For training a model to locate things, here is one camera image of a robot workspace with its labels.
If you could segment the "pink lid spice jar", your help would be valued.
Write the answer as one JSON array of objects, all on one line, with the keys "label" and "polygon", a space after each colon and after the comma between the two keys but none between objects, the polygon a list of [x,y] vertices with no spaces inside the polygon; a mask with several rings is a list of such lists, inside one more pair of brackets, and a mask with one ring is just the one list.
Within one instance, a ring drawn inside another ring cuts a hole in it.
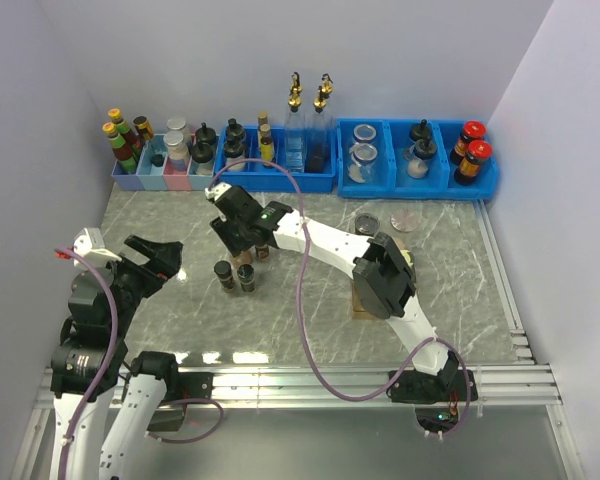
[{"label": "pink lid spice jar", "polygon": [[253,263],[253,254],[251,250],[245,250],[232,258],[234,266],[239,267],[241,265],[251,265]]}]

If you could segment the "black cap spice bottle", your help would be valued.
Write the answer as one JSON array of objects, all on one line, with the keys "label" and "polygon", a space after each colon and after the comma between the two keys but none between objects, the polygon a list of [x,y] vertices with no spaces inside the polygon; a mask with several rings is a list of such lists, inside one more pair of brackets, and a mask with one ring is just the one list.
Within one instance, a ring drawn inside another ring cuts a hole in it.
[{"label": "black cap spice bottle", "polygon": [[264,244],[264,245],[256,245],[255,246],[255,252],[256,252],[256,256],[260,261],[264,261],[269,257],[270,254],[270,250],[269,250],[269,246]]}]

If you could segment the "silver lid spice jar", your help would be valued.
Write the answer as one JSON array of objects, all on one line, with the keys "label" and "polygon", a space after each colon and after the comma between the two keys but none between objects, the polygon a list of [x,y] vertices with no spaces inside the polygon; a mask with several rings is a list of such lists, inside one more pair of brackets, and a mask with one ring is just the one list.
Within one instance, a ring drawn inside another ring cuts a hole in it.
[{"label": "silver lid spice jar", "polygon": [[396,211],[390,217],[390,224],[398,232],[410,233],[417,229],[419,216],[410,210]]}]

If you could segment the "yellow lid spice jar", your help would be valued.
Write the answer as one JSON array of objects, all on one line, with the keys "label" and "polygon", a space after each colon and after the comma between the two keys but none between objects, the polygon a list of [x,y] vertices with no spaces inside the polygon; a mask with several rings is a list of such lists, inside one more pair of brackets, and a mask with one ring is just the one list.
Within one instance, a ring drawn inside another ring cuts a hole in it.
[{"label": "yellow lid spice jar", "polygon": [[410,277],[411,277],[412,281],[415,282],[416,281],[416,270],[415,270],[415,266],[414,266],[414,258],[412,256],[412,252],[407,249],[401,249],[400,252],[409,268]]}]

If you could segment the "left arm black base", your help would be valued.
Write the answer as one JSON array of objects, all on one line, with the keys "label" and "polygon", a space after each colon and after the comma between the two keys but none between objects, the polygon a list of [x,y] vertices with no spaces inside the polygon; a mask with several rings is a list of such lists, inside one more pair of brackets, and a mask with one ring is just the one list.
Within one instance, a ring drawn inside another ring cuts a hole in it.
[{"label": "left arm black base", "polygon": [[154,412],[147,430],[149,432],[176,432],[183,425],[187,406],[173,405],[175,400],[211,397],[214,374],[208,371],[179,374],[178,385],[168,390],[165,398]]}]

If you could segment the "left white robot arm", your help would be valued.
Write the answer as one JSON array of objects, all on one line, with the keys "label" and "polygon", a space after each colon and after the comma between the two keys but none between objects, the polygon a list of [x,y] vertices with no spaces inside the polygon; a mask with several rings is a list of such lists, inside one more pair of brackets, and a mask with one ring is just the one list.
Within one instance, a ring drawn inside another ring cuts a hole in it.
[{"label": "left white robot arm", "polygon": [[107,249],[97,228],[81,230],[72,246],[56,251],[82,271],[72,282],[69,316],[51,358],[53,479],[129,478],[134,452],[154,412],[181,390],[175,356],[143,352],[131,364],[113,424],[106,423],[136,310],[182,264],[179,241],[159,243],[131,235],[125,244],[145,262],[137,264]]}]

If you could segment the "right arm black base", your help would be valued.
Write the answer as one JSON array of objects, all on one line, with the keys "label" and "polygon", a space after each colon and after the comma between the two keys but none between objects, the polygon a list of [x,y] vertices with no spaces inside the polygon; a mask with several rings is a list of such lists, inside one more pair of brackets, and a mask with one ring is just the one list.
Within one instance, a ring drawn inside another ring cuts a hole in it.
[{"label": "right arm black base", "polygon": [[461,405],[479,399],[474,374],[465,381],[460,369],[433,376],[417,370],[404,371],[386,395],[392,403],[415,407],[417,424],[426,434],[442,437],[460,423]]}]

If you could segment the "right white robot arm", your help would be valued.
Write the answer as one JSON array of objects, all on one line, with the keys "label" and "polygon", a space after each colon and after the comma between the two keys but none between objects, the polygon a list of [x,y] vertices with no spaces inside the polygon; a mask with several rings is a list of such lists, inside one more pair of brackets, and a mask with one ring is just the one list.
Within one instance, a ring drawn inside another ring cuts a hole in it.
[{"label": "right white robot arm", "polygon": [[221,212],[212,228],[232,255],[266,245],[308,252],[310,258],[346,274],[363,308],[387,321],[414,355],[424,394],[438,400],[454,389],[457,356],[436,341],[416,349],[436,333],[419,303],[413,270],[392,237],[347,233],[276,201],[262,206],[242,187],[224,182],[206,189],[205,196]]}]

